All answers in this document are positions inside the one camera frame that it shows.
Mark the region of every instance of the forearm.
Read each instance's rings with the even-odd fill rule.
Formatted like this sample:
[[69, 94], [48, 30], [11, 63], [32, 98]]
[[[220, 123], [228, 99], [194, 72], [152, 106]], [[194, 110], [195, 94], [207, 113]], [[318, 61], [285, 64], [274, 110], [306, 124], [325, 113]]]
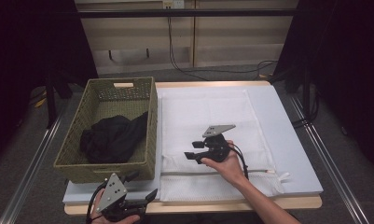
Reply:
[[247, 179], [241, 178], [233, 186], [239, 190], [266, 224], [299, 223], [283, 208], [262, 194]]

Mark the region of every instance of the cable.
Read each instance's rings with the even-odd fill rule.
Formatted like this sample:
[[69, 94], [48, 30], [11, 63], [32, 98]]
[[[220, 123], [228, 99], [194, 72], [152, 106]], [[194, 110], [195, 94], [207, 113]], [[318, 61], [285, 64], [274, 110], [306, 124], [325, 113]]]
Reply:
[[[180, 71], [181, 73], [187, 75], [187, 76], [191, 76], [191, 77], [196, 77], [196, 78], [199, 78], [199, 79], [202, 79], [202, 80], [205, 80], [205, 81], [209, 81], [208, 79], [206, 78], [203, 78], [203, 77], [198, 77], [198, 76], [195, 76], [195, 75], [192, 75], [192, 74], [189, 74], [190, 72], [217, 72], [217, 73], [235, 73], [235, 74], [244, 74], [244, 73], [254, 73], [254, 72], [257, 72], [256, 76], [253, 78], [253, 80], [256, 80], [258, 77], [259, 77], [259, 71], [260, 69], [262, 68], [265, 68], [265, 67], [268, 67], [274, 63], [277, 63], [278, 61], [272, 61], [272, 60], [266, 60], [266, 61], [262, 61], [262, 62], [259, 62], [258, 66], [257, 66], [257, 69], [253, 69], [253, 70], [247, 70], [247, 71], [229, 71], [229, 70], [214, 70], [214, 69], [193, 69], [193, 70], [182, 70], [181, 68], [178, 67], [177, 63], [175, 62], [175, 58], [174, 58], [174, 52], [173, 52], [173, 37], [172, 37], [172, 18], [171, 17], [168, 17], [168, 25], [169, 25], [169, 57], [170, 57], [170, 61], [172, 63], [172, 66]], [[262, 63], [268, 63], [262, 67], [260, 67], [260, 65]]]
[[195, 76], [195, 75], [192, 75], [192, 74], [188, 74], [187, 72], [181, 70], [177, 63], [175, 62], [175, 58], [174, 58], [174, 52], [173, 52], [173, 38], [172, 38], [172, 18], [171, 17], [168, 17], [167, 18], [167, 23], [169, 25], [169, 57], [170, 57], [170, 62], [172, 63], [173, 67], [180, 71], [181, 73], [183, 73], [184, 75], [187, 75], [187, 76], [190, 76], [190, 77], [196, 77], [196, 78], [199, 78], [201, 80], [204, 80], [204, 81], [209, 81], [208, 79], [204, 78], [204, 77], [198, 77], [198, 76]]
[[317, 91], [315, 93], [314, 102], [313, 102], [313, 106], [312, 106], [312, 113], [310, 115], [310, 118], [309, 119], [299, 119], [299, 120], [292, 121], [291, 123], [292, 123], [294, 129], [303, 127], [306, 124], [313, 122], [317, 118], [319, 107], [320, 107], [320, 94]]
[[245, 178], [249, 179], [248, 178], [248, 166], [245, 164], [245, 160], [244, 160], [244, 156], [242, 155], [242, 151], [234, 144], [230, 144], [231, 146], [234, 146], [237, 148], [237, 150], [233, 147], [229, 147], [230, 150], [236, 152], [236, 154], [239, 156], [240, 160], [242, 161], [242, 169], [244, 171], [244, 176]]
[[97, 189], [93, 192], [93, 194], [91, 195], [91, 198], [90, 198], [90, 202], [89, 202], [89, 205], [88, 205], [88, 211], [87, 211], [87, 216], [86, 216], [86, 223], [87, 224], [91, 224], [91, 222], [96, 219], [96, 218], [99, 218], [99, 217], [95, 217], [95, 218], [91, 218], [90, 217], [90, 211], [91, 211], [91, 207], [93, 206], [93, 201], [94, 201], [94, 198], [96, 198], [96, 195], [97, 193], [99, 193], [99, 191], [101, 189], [105, 189], [105, 186], [107, 186], [107, 180], [105, 180], [99, 187], [97, 187]]

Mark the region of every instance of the table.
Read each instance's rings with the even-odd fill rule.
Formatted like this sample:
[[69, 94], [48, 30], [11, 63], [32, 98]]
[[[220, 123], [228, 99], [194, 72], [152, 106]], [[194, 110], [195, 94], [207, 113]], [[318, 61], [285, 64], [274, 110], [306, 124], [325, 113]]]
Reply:
[[[186, 88], [186, 87], [251, 87], [269, 86], [266, 81], [217, 81], [217, 82], [160, 82], [157, 88]], [[272, 198], [284, 209], [307, 209], [319, 208], [322, 200], [319, 192], [304, 192], [302, 194], [285, 194]], [[66, 204], [64, 211], [68, 215], [85, 215], [88, 205], [86, 203]], [[170, 214], [170, 213], [196, 213], [196, 212], [239, 212], [251, 211], [252, 207], [246, 200], [235, 200], [225, 202], [198, 202], [198, 203], [169, 203], [154, 200], [146, 209], [147, 214]]]

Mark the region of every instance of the human arm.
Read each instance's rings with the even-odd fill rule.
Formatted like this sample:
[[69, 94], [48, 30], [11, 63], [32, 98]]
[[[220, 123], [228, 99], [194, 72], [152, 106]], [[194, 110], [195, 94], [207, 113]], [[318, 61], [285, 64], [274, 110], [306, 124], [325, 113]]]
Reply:
[[224, 179], [235, 187], [251, 204], [265, 223], [299, 223], [294, 217], [261, 193], [245, 178], [237, 154], [234, 151], [230, 151], [227, 158], [222, 162], [215, 162], [207, 158], [201, 159], [201, 162], [216, 169]]
[[97, 206], [99, 206], [99, 201], [102, 198], [102, 194], [104, 192], [104, 189], [101, 189], [96, 196], [96, 199], [94, 201], [93, 209], [90, 213], [90, 218], [92, 219], [91, 224], [132, 224], [138, 220], [140, 220], [140, 217], [138, 215], [133, 215], [126, 217], [119, 222], [110, 222], [105, 217], [102, 216], [102, 214], [96, 212]]

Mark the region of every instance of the hand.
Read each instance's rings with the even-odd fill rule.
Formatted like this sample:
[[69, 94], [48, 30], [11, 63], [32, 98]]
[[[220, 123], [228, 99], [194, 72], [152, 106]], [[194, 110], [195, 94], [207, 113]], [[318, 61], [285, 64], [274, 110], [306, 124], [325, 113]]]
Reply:
[[[233, 141], [228, 140], [227, 142], [230, 147], [233, 147]], [[233, 186], [235, 186], [239, 180], [245, 179], [242, 167], [239, 164], [238, 156], [234, 151], [230, 151], [229, 155], [222, 162], [216, 162], [207, 158], [202, 158], [201, 162], [216, 169], [217, 172]]]
[[140, 217], [138, 215], [126, 217], [123, 220], [120, 220], [119, 222], [110, 222], [107, 219], [105, 219], [105, 217], [102, 217], [102, 214], [96, 212], [96, 207], [99, 206], [99, 201], [102, 198], [103, 192], [104, 189], [100, 190], [99, 193], [97, 193], [96, 199], [94, 201], [93, 210], [90, 214], [90, 218], [94, 219], [91, 222], [92, 224], [132, 224], [140, 220]]

